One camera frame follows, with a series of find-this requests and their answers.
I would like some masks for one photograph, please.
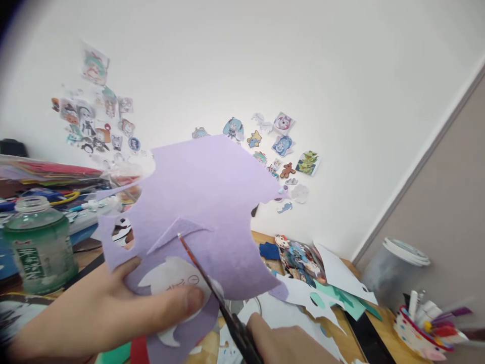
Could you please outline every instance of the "bucket lid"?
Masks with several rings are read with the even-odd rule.
[[[393,238],[385,238],[383,245],[392,254],[410,264],[417,266],[427,266],[431,264],[426,254],[402,241]]]

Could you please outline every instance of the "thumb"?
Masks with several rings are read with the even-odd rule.
[[[131,338],[169,329],[201,309],[204,293],[196,286],[177,287],[155,296],[125,301],[120,317]]]

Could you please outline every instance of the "white bucket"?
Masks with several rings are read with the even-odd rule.
[[[379,303],[397,309],[403,303],[403,287],[431,262],[426,254],[402,241],[385,238],[382,245],[364,269],[362,283]]]

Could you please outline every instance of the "finger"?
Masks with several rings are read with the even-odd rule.
[[[143,296],[122,303],[118,317],[129,328],[128,340],[169,329],[201,309],[204,293],[196,286],[174,288],[155,296]]]
[[[131,272],[133,272],[141,263],[139,257],[131,258],[129,261],[124,262],[122,265],[115,268],[113,275],[118,279],[123,279]]]
[[[275,341],[273,330],[258,313],[253,313],[249,318],[248,330],[253,335],[254,343],[263,360],[278,362],[275,359],[278,357],[280,349]]]

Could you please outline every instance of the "wall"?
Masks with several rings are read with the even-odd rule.
[[[29,2],[1,54],[0,135],[32,157],[88,164],[50,107],[62,83],[87,87],[85,40],[111,58],[109,87],[134,98],[145,146],[220,133],[232,116],[246,135],[255,112],[296,119],[284,161],[324,156],[314,178],[297,175],[311,200],[282,215],[260,206],[252,228],[350,258],[480,63],[484,16],[474,0]],[[263,137],[270,162],[275,136]]]
[[[431,266],[419,279],[392,292],[424,288],[428,298],[448,305],[475,296],[471,322],[485,323],[485,80],[482,80],[413,184],[357,263],[362,271],[392,236],[425,252]],[[460,347],[449,363],[483,361],[483,350]]]

